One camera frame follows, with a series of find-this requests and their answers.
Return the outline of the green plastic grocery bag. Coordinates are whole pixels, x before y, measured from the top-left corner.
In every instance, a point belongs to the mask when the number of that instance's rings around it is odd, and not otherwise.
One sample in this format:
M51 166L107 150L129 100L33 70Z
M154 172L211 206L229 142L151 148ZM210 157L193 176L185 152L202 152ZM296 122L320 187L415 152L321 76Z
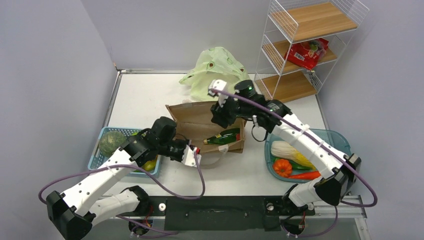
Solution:
M224 47L217 46L204 50L195 67L178 82L190 87L190 97L197 102L212 101L208 89L213 80L227 82L228 92L234 93L234 86L250 76L243 64Z

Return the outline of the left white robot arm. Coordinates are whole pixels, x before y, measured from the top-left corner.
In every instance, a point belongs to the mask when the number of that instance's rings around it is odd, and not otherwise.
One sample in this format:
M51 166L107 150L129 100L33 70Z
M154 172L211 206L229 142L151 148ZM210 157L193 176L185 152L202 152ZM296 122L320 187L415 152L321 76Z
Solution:
M63 192L52 191L45 200L49 220L66 240L81 240L100 222L123 213L143 215L150 210L150 197L135 185L119 194L101 198L111 187L156 156L194 167L200 149L190 140L176 139L176 122L158 118L151 128L129 136L99 168Z

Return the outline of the red snack bag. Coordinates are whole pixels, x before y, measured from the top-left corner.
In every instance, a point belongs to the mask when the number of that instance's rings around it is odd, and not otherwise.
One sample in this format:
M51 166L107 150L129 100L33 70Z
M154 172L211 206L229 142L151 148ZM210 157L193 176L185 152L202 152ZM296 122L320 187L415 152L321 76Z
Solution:
M285 53L284 58L299 67L312 70L327 53L328 44L329 41L324 38L295 43Z

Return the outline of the orange mini pumpkin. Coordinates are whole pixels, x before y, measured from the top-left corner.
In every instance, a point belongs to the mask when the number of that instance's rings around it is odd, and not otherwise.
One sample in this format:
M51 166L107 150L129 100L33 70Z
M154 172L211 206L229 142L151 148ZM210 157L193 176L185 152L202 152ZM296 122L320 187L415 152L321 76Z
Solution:
M287 159L277 159L274 161L272 168L276 174L283 178L289 178L292 175L293 167Z

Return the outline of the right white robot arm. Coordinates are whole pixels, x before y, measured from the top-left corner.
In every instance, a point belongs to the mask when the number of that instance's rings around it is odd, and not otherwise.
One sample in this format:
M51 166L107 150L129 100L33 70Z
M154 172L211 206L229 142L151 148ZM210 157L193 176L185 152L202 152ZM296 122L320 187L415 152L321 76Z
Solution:
M266 100L256 92L252 80L239 82L234 94L227 92L224 80L213 80L208 95L218 98L210 109L213 123L226 128L237 118L252 121L294 147L319 172L315 179L295 184L284 194L282 206L286 213L294 215L303 206L317 201L332 206L340 204L356 181L357 167L361 165L359 157L346 156L332 147L281 101Z

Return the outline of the brown jute tote bag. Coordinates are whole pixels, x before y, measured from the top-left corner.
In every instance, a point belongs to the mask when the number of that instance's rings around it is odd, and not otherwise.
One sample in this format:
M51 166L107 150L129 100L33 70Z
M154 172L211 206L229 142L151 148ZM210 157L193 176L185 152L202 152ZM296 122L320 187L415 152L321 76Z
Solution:
M241 154L245 146L246 121L236 119L227 129L239 128L240 140L224 144L205 144L204 139L215 136L225 128L211 122L211 107L214 101L186 102L177 105L166 105L170 116L176 122L176 132L191 140L191 144L200 149L200 167L216 168L227 153Z

